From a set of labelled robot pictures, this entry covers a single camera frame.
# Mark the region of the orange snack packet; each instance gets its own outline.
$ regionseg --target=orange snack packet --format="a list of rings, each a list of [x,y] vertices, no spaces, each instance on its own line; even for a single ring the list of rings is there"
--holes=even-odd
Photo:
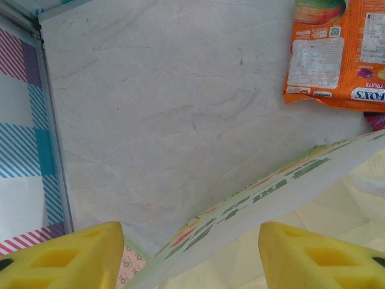
[[[385,1],[297,0],[283,98],[385,112]]]

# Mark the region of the nutrition label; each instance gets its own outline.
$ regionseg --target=nutrition label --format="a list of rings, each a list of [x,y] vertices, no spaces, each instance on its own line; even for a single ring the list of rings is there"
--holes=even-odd
[[[338,86],[343,38],[296,40],[288,85],[335,89]]]
[[[360,61],[385,63],[385,14],[366,15]]]

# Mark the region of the marble tile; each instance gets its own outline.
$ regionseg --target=marble tile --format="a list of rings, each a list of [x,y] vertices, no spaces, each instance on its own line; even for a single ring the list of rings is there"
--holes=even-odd
[[[42,22],[76,218],[148,255],[360,113],[285,105],[292,0],[93,0]]]

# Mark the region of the checkered cloth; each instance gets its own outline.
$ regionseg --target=checkered cloth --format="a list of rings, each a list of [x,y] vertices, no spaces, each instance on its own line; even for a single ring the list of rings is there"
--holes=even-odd
[[[65,234],[34,42],[0,29],[0,255]]]

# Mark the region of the barcode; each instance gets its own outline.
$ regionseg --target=barcode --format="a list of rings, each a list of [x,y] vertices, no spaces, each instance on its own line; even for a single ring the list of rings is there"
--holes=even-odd
[[[341,36],[341,27],[331,27],[329,36],[330,37],[340,37]]]

